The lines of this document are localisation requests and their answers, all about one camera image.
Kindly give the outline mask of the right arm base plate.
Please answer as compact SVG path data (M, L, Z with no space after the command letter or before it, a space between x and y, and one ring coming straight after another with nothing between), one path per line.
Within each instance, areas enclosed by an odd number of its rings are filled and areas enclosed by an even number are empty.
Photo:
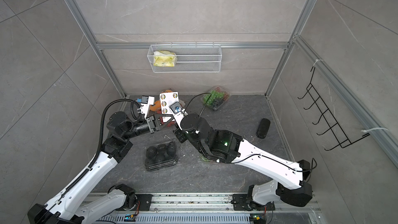
M274 202L261 205L246 194L233 194L231 204L235 211L274 211L276 209Z

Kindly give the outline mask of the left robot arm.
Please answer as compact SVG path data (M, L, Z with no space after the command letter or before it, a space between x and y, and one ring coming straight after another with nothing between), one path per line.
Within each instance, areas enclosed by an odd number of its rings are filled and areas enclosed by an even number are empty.
M81 204L100 180L127 155L131 138L159 131L164 127L162 115L155 114L141 123L132 122L124 112L116 112L107 124L111 137L100 140L93 159L64 189L46 204L35 204L28 212L31 224L92 224L112 211L135 206L135 190L116 186L110 193L92 203Z

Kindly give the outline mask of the white sticker sheet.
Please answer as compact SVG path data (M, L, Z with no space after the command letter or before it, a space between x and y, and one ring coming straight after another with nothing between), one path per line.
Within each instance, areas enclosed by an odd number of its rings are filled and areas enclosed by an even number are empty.
M179 95L177 92L161 93L160 94L161 111L163 114L172 114L169 106L174 102L179 102Z

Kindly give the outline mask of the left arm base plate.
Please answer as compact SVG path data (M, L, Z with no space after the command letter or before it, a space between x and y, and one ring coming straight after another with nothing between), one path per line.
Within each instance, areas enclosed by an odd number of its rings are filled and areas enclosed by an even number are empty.
M139 211L149 211L151 202L152 202L152 194L136 194L135 205L133 206L132 210L136 211L138 205L140 206Z

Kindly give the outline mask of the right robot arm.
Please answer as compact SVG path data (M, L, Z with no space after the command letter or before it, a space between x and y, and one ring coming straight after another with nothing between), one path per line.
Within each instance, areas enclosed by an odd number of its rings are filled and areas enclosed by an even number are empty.
M265 206L276 200L305 207L313 198L308 179L312 166L306 160L293 162L268 153L228 130L216 130L198 114L178 113L174 116L175 135L191 145L207 160L244 166L257 171L271 181L252 185L244 202L248 207Z

